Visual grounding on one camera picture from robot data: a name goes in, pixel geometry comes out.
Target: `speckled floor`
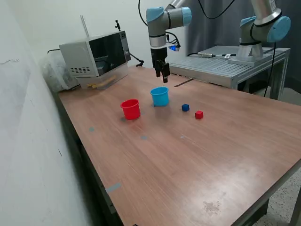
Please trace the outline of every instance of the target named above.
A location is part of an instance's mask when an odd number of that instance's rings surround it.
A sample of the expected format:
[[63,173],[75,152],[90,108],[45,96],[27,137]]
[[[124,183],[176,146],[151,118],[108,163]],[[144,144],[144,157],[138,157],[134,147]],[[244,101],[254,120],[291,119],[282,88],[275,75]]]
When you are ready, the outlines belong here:
[[[282,101],[301,105],[301,94],[292,89],[284,89]],[[255,226],[287,226],[291,220],[293,209],[301,187],[301,169],[286,181],[269,200],[268,213]]]

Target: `blue cup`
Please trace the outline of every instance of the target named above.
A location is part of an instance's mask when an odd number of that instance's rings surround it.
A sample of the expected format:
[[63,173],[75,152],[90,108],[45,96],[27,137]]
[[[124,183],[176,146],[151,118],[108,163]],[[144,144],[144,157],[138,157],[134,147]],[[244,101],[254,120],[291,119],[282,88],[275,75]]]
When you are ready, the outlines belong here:
[[169,88],[167,87],[157,87],[151,90],[152,100],[155,107],[166,106],[169,103],[168,98]]

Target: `blue cube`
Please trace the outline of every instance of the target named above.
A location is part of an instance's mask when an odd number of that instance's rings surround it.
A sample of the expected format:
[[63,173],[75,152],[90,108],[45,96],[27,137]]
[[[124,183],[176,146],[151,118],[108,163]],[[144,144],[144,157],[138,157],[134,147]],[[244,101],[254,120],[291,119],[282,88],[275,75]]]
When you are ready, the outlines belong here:
[[187,104],[182,105],[182,111],[184,111],[184,112],[189,111],[189,105],[187,105]]

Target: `red plastic cup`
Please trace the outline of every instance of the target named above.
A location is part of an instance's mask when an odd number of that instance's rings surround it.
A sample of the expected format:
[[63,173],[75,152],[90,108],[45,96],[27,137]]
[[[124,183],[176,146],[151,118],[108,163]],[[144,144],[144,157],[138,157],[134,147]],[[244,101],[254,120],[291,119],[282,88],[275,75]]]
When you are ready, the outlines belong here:
[[127,120],[133,120],[140,117],[139,100],[126,100],[125,102],[122,102],[120,107],[123,109],[124,116]]

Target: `gray curtain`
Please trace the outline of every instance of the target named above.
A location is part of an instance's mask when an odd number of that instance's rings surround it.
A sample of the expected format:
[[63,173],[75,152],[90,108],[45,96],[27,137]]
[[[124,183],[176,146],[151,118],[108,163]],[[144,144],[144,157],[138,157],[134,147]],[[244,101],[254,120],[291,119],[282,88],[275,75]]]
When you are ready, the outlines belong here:
[[[215,17],[220,14],[231,2],[231,0],[201,0],[207,16]],[[289,34],[279,43],[277,47],[291,48],[285,86],[301,93],[301,76],[299,64],[301,60],[301,1],[299,0],[276,0],[278,8],[282,9],[284,16],[290,17],[292,27]],[[254,11],[251,0],[236,0],[231,7],[215,20],[207,19],[198,0],[190,0],[193,19],[188,27],[188,53],[199,52],[207,48],[224,45],[238,46],[240,37],[240,21],[243,18],[253,16]],[[263,43],[264,47],[272,47],[272,44]]]

